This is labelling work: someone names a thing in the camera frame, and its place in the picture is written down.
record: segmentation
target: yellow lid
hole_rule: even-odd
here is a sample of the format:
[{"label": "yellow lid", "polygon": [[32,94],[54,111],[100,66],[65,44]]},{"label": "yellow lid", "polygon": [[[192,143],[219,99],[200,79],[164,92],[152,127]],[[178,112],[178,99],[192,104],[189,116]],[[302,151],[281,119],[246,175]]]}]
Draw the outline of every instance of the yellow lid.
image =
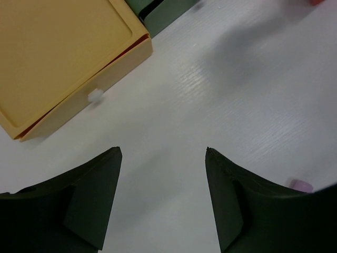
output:
[{"label": "yellow lid", "polygon": [[15,138],[146,29],[123,0],[0,0],[0,124]]}]

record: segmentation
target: yellow drawer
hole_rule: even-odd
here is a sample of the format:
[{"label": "yellow drawer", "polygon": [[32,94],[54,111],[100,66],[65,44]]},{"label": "yellow drawer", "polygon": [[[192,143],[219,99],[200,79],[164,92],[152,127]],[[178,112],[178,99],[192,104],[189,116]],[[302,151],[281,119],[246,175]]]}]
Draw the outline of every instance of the yellow drawer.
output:
[{"label": "yellow drawer", "polygon": [[0,124],[13,139],[54,132],[152,53],[123,0],[0,1]]}]

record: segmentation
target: table surface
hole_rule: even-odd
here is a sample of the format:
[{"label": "table surface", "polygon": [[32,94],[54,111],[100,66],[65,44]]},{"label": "table surface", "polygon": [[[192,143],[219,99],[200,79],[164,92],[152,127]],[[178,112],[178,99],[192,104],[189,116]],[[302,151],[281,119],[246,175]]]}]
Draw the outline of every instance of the table surface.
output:
[{"label": "table surface", "polygon": [[47,138],[0,130],[0,192],[120,146],[103,252],[220,252],[207,146],[286,185],[337,181],[337,1],[204,0],[154,54]]}]

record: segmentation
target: green box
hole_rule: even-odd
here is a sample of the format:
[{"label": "green box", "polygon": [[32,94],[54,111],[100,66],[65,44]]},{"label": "green box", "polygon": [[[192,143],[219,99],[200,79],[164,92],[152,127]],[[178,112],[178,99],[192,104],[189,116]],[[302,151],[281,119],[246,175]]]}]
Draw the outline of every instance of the green box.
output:
[{"label": "green box", "polygon": [[199,0],[126,0],[137,17],[144,23],[151,37],[190,9]]}]

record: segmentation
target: white knob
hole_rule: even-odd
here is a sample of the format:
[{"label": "white knob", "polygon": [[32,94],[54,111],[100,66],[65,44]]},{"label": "white knob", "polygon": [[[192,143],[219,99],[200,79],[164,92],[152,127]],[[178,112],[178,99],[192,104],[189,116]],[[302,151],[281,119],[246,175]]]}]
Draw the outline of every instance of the white knob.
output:
[{"label": "white knob", "polygon": [[103,95],[104,91],[101,89],[94,89],[92,92],[90,92],[90,94],[88,95],[88,101],[90,103],[97,103],[102,95]]}]

